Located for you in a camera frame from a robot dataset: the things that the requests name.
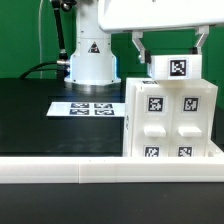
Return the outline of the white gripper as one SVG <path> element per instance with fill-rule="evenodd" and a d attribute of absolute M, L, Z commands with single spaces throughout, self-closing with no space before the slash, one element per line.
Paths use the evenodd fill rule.
<path fill-rule="evenodd" d="M 208 25 L 224 23 L 224 0 L 99 0 L 98 23 L 105 32 L 133 31 L 140 63 L 150 64 L 151 53 L 142 44 L 143 33 L 139 31 L 196 27 L 198 39 L 190 52 L 201 54 Z"/>

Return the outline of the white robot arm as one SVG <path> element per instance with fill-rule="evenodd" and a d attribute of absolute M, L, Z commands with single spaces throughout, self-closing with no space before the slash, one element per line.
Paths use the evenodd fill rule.
<path fill-rule="evenodd" d="M 113 33 L 130 32 L 141 63 L 156 58 L 141 42 L 146 31 L 196 29 L 199 39 L 188 58 L 201 62 L 201 47 L 213 25 L 224 24 L 224 0 L 78 0 L 76 50 L 65 82 L 84 87 L 117 84 Z"/>

